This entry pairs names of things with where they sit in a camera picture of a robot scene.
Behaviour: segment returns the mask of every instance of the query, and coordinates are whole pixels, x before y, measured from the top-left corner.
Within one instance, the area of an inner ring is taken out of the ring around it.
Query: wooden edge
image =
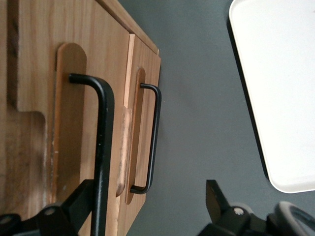
[[[126,203],[130,204],[133,198],[133,193],[130,193],[130,188],[135,184],[136,179],[136,168],[137,168],[137,157],[139,148],[139,137],[140,137],[140,124],[141,124],[141,114],[142,114],[142,103],[143,103],[143,93],[144,89],[140,88],[140,84],[144,83],[146,79],[146,73],[144,69],[140,68],[137,72],[136,77],[136,91],[135,100],[133,108],[133,118],[132,118],[132,133],[131,133],[131,151],[129,160],[129,171],[127,179],[127,194]]]
[[[75,43],[57,52],[54,122],[53,201],[64,201],[80,183],[84,85],[71,84],[69,74],[85,74],[87,56]]]
[[[118,21],[129,33],[136,34],[155,54],[159,50],[154,42],[144,33],[134,19],[128,14],[117,0],[96,0],[116,21]]]
[[[126,175],[127,175],[127,161],[130,156],[130,133],[131,133],[131,119],[132,119],[132,110],[124,107],[124,123],[122,126],[121,132],[121,150],[120,150],[120,164],[119,164],[119,173],[117,177],[117,189],[116,197],[119,197],[126,185]]]
[[[129,36],[127,68],[126,68],[125,96],[124,96],[124,106],[125,107],[129,106],[128,104],[129,104],[129,92],[130,92],[130,82],[131,82],[131,70],[132,70],[134,41],[135,41],[135,35],[134,34],[130,34],[130,36]]]
[[[5,207],[5,121],[6,121],[6,40],[7,40],[7,2],[0,0],[0,212]]]

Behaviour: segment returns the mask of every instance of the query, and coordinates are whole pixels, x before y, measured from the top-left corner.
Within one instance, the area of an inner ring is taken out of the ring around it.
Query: wooden panel
[[[0,212],[4,209],[6,119],[6,0],[0,0]]]
[[[104,9],[109,12],[125,29],[137,35],[155,54],[158,55],[158,48],[152,40],[137,25],[132,17],[126,12],[117,0],[96,0]]]
[[[16,106],[17,58],[19,54],[19,9],[18,0],[7,2],[7,99]]]
[[[54,124],[53,202],[63,202],[80,184],[84,85],[71,84],[69,74],[86,74],[87,56],[75,43],[57,52]]]
[[[131,132],[131,120],[132,120],[132,110],[124,107],[124,125],[121,133],[121,158],[119,164],[119,174],[117,179],[117,191],[116,197],[120,196],[126,185],[127,176],[127,162],[130,156],[130,132]]]
[[[136,91],[136,76],[139,68],[146,72],[146,83],[158,85],[160,58],[153,53],[137,36],[130,35],[129,53],[126,73],[126,92],[124,106],[134,110]],[[151,91],[144,91],[142,119],[140,125],[140,138],[138,147],[136,180],[138,186],[145,186],[150,152],[150,140],[153,123],[155,96]],[[126,204],[125,188],[120,198],[120,211],[118,219],[118,235],[127,234],[139,210],[145,202],[145,195],[134,195],[131,203]]]
[[[37,169],[32,170],[34,173],[39,172],[40,174],[40,170],[43,169],[43,175],[25,176],[29,181],[32,180],[34,183],[40,183],[40,186],[45,187],[41,191],[42,199],[39,201],[33,198],[32,190],[26,191],[26,195],[20,199],[19,203],[27,208],[22,214],[24,212],[35,214],[37,210],[32,206],[41,205],[43,207],[52,200],[51,186],[53,183],[50,174],[54,153],[52,140],[54,135],[56,52],[62,43],[74,42],[80,45],[87,55],[87,74],[105,79],[114,91],[114,135],[106,235],[115,235],[119,212],[116,182],[120,163],[120,133],[123,124],[122,113],[129,33],[94,0],[20,0],[18,12],[20,14],[17,14],[19,52],[17,54],[16,106],[20,112],[39,111],[35,115],[34,122],[36,123],[37,119],[44,122],[44,134],[41,140],[45,141],[41,146],[42,149],[38,147],[36,149],[42,151],[36,159],[39,171]],[[97,109],[96,93],[92,88],[86,87],[81,149],[81,181],[86,178],[93,178]],[[33,127],[32,132],[21,136],[19,142],[23,146],[28,145],[28,140],[30,142],[34,140],[32,135],[39,134],[41,130],[40,125]],[[9,154],[8,159],[11,157],[13,159],[25,158],[29,154],[28,151],[18,146],[13,138],[7,140],[7,145],[12,150],[16,150],[17,153],[15,156]],[[35,147],[35,144],[30,143],[29,149],[33,150]],[[30,171],[30,167],[27,168],[26,163],[23,165],[26,170]],[[12,164],[12,172],[17,170],[18,166]],[[14,185],[19,186],[13,175],[6,183],[12,187]],[[13,197],[16,195],[6,195],[7,199]]]
[[[46,204],[44,168],[45,118],[39,112],[18,112],[8,104],[6,119],[6,181],[4,213],[28,219]]]
[[[142,83],[145,83],[146,72],[143,68],[140,68],[137,72],[136,83],[135,83],[135,98],[133,105],[133,122],[132,122],[132,131],[131,131],[131,150],[130,150],[130,159],[129,159],[129,172],[127,179],[127,187],[130,189],[136,180],[136,169],[137,169],[137,160],[138,160],[138,148],[139,148],[139,138],[140,138],[140,125],[141,125],[141,115],[143,107],[143,93],[144,89],[140,88]],[[130,204],[133,198],[133,193],[126,191],[126,203]]]

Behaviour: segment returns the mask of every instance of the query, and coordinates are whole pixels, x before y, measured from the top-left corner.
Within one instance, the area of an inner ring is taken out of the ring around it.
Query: gray surface
[[[226,19],[231,0],[120,0],[160,48],[163,95],[154,182],[128,236],[195,236],[210,221],[205,183],[261,218],[281,200],[315,215],[315,192],[265,178]]]

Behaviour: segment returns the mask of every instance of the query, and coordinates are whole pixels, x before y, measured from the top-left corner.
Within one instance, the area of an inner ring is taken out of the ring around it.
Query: black metal handle
[[[91,86],[95,89],[98,96],[91,235],[104,236],[114,122],[114,94],[109,84],[97,77],[70,74],[69,81],[74,84]]]
[[[154,162],[155,162],[155,157],[156,157],[157,139],[158,139],[158,123],[159,123],[159,115],[160,115],[161,103],[162,103],[161,91],[159,90],[157,86],[149,85],[149,84],[140,84],[140,88],[152,90],[155,93],[156,101],[155,101],[155,107],[154,107],[153,127],[152,127],[152,134],[151,134],[151,146],[150,146],[147,182],[146,182],[146,186],[144,187],[133,185],[130,189],[130,192],[135,193],[135,194],[147,193],[152,185]]]

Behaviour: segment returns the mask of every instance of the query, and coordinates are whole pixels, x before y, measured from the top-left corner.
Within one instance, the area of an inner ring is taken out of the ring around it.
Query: white plastic tray
[[[234,0],[229,17],[269,180],[315,190],[315,0]]]

